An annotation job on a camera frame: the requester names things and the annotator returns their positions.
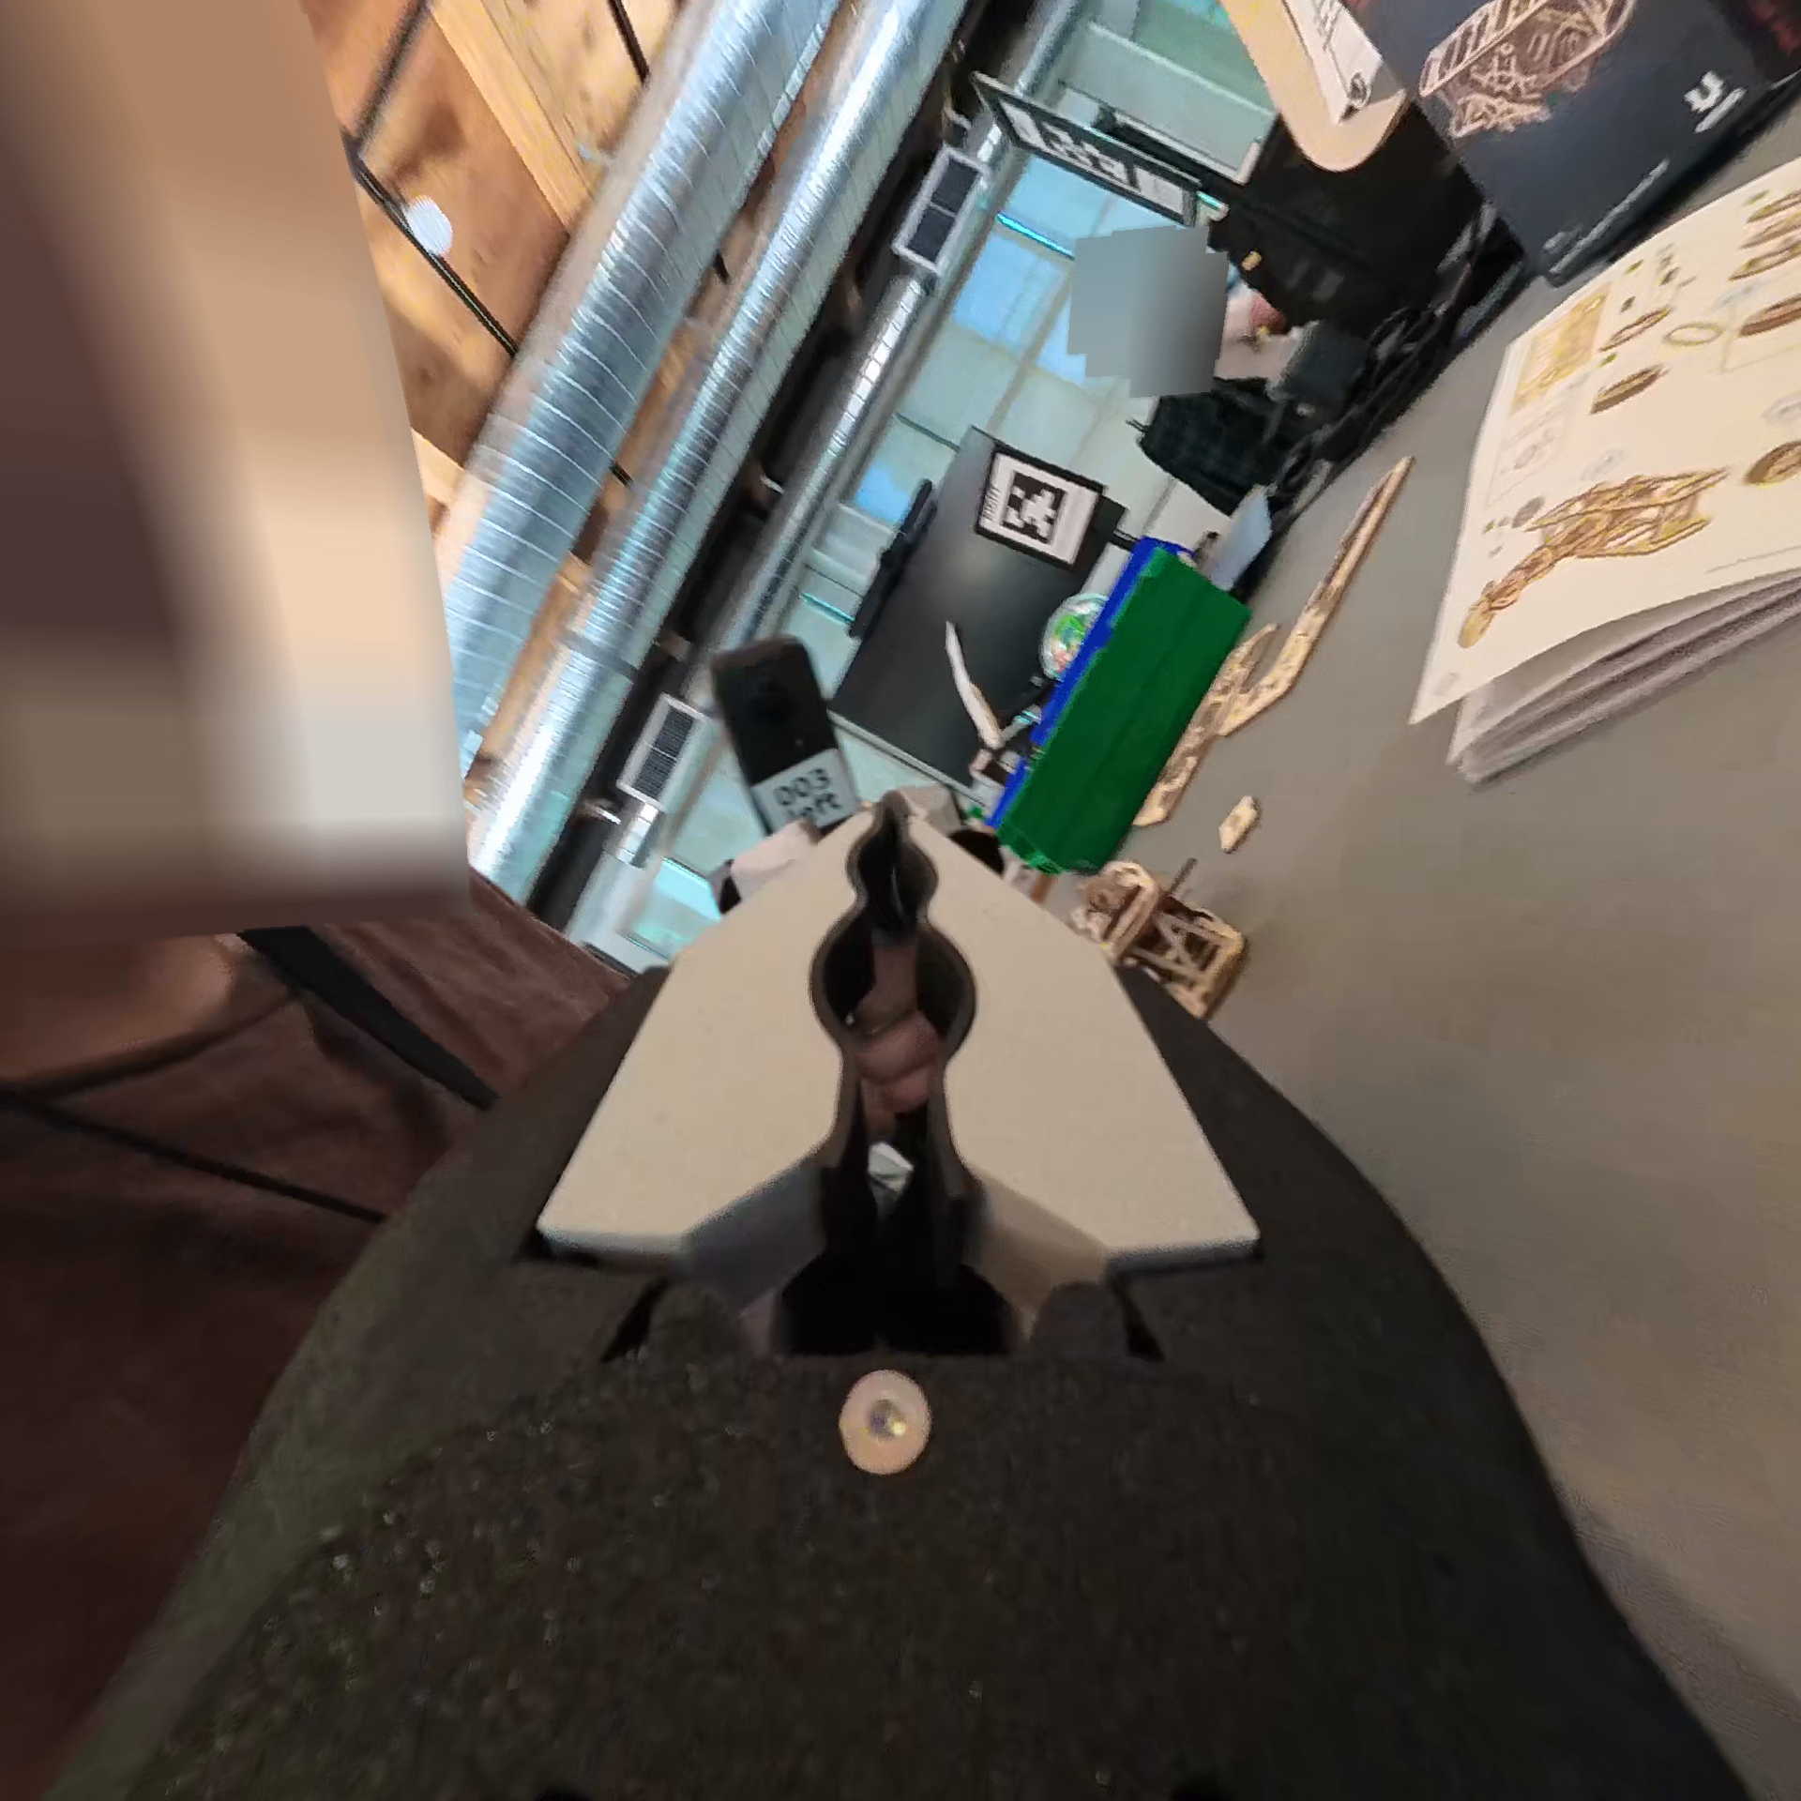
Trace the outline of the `black panel with marker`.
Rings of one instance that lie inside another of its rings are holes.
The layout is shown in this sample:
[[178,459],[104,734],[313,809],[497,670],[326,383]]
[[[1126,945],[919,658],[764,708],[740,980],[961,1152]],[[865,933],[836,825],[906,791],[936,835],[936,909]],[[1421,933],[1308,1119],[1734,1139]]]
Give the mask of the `black panel with marker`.
[[1090,585],[1122,519],[1090,478],[969,428],[876,564],[836,720],[964,785],[981,734],[957,682],[994,714],[1024,703],[1045,674],[1049,621]]

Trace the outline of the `small globe ball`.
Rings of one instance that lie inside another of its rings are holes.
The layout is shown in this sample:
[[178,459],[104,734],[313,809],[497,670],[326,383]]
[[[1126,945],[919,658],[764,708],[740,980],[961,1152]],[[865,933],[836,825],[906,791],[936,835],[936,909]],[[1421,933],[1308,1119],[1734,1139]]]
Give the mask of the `small globe ball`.
[[1065,670],[1078,659],[1107,603],[1107,591],[1078,591],[1049,614],[1038,636],[1038,666],[1051,686],[1063,682]]

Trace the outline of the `silver ventilation duct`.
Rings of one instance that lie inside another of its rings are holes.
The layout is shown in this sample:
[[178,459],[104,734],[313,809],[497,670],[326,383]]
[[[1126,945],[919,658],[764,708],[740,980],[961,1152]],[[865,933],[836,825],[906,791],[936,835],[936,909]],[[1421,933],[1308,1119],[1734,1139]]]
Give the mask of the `silver ventilation duct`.
[[665,618],[733,509],[745,464],[794,408],[794,362],[834,331],[839,290],[914,159],[919,116],[941,102],[990,4],[849,4],[723,309],[659,417],[630,498],[605,519],[591,580],[562,628],[555,703],[605,734],[641,682]]
[[827,79],[798,153],[865,138],[882,106],[897,4],[690,4],[511,362],[439,533],[452,651],[464,851],[526,903],[563,835],[641,651],[605,621],[593,558],[573,603],[555,588],[635,426],[690,298],[818,62]]

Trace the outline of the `black kit box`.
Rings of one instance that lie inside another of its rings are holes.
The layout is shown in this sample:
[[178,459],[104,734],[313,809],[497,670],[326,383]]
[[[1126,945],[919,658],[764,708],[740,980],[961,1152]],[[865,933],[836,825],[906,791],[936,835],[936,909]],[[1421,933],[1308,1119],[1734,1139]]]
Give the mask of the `black kit box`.
[[1797,76],[1797,4],[1399,4],[1369,32],[1550,281]]

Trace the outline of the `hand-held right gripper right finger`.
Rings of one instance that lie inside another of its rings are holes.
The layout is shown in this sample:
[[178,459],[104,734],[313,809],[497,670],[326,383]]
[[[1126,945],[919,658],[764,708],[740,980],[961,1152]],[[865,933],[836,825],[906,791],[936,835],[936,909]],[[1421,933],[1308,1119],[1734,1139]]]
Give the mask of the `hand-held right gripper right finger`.
[[1259,1225],[1100,945],[912,798],[897,899],[941,1045],[941,1130],[973,1182],[955,1244],[1015,1314],[1069,1285],[1233,1262]]

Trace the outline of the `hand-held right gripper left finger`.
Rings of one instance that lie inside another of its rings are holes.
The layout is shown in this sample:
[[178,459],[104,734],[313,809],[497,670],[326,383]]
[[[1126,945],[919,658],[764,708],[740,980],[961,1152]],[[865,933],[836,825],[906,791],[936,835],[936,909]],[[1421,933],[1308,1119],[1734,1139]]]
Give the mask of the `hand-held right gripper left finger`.
[[868,850],[890,865],[895,795],[861,809],[695,937],[665,969],[536,1214],[546,1248],[662,1273],[745,1309],[821,1255],[869,1257],[878,1199],[861,1074],[824,973],[859,933]]

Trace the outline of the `long wooden part sheet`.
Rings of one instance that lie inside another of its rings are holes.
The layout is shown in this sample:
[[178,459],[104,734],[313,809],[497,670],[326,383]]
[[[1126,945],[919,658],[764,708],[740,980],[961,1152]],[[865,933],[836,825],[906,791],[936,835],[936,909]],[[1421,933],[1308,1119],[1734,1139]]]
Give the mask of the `long wooden part sheet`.
[[1415,456],[1406,456],[1388,470],[1388,478],[1377,486],[1369,488],[1326,574],[1300,609],[1289,642],[1276,654],[1274,672],[1260,682],[1260,690],[1267,690],[1269,703],[1286,698],[1297,686],[1323,630],[1330,628],[1343,601],[1349,598],[1351,583],[1363,570],[1363,560],[1369,558],[1374,536],[1380,533],[1394,503],[1399,500],[1399,492],[1407,486],[1415,463]]

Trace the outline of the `black office chair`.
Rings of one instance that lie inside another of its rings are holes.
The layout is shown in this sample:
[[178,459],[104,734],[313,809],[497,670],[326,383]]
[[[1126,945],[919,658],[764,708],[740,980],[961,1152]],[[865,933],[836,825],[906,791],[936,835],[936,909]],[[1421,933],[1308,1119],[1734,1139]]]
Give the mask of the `black office chair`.
[[1315,166],[1276,124],[1214,226],[1326,377],[1311,464],[1357,459],[1528,284],[1499,209],[1417,110],[1357,167]]

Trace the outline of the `framed marker sign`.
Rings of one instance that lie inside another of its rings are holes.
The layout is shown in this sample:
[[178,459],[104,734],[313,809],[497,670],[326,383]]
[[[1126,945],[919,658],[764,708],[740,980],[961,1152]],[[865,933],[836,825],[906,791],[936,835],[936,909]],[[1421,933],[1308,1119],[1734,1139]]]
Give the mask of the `framed marker sign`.
[[1200,222],[1200,187],[1183,171],[1094,126],[1065,119],[1054,108],[1003,86],[996,79],[976,76],[973,85],[1011,148],[1126,198],[1166,222],[1183,229]]

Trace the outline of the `instruction booklet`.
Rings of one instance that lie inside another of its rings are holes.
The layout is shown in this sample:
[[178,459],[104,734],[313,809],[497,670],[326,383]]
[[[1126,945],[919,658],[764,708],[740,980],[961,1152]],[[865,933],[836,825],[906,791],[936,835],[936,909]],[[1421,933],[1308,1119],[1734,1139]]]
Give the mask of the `instruction booklet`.
[[1412,703],[1490,782],[1797,618],[1797,163],[1508,350]]

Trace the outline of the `person's left hand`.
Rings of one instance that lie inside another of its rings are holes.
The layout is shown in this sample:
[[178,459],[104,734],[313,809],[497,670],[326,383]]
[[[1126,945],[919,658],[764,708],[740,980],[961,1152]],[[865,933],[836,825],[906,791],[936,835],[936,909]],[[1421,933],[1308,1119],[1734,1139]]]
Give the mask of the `person's left hand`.
[[933,1092],[941,1037],[914,1004],[865,1004],[854,1020],[854,1064],[869,1138],[887,1139]]

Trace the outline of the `curved wooden board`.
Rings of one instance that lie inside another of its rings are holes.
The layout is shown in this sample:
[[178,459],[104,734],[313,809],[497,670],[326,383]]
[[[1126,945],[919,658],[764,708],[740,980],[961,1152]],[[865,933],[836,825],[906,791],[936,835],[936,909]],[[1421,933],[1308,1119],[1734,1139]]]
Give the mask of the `curved wooden board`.
[[1374,46],[1369,4],[1219,4],[1247,65],[1229,94],[1282,126],[1330,175],[1363,167],[1412,110],[1406,79]]

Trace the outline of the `green plastic bin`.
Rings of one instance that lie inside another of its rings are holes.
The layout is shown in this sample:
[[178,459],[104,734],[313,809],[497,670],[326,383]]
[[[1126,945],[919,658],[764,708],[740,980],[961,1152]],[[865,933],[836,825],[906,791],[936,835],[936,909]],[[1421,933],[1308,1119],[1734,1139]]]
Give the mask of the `green plastic bin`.
[[1242,601],[1160,556],[1027,765],[1003,850],[1049,872],[1107,865],[1247,624]]

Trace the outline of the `person's brown clothing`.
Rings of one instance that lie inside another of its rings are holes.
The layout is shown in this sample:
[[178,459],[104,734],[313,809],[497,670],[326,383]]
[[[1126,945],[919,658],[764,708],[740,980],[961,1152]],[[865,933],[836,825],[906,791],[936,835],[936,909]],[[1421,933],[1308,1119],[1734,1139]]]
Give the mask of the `person's brown clothing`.
[[628,979],[456,914],[4,938],[4,1797],[38,1797],[313,1318]]

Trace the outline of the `wooden model assembly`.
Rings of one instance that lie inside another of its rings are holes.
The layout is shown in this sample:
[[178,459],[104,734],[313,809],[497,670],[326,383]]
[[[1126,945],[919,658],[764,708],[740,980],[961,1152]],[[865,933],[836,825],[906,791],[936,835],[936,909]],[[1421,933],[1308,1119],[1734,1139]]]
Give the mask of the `wooden model assembly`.
[[1082,883],[1069,928],[1116,969],[1143,973],[1183,1010],[1207,1020],[1237,983],[1248,938],[1183,894],[1189,870],[1192,861],[1166,880],[1137,861],[1111,861]]

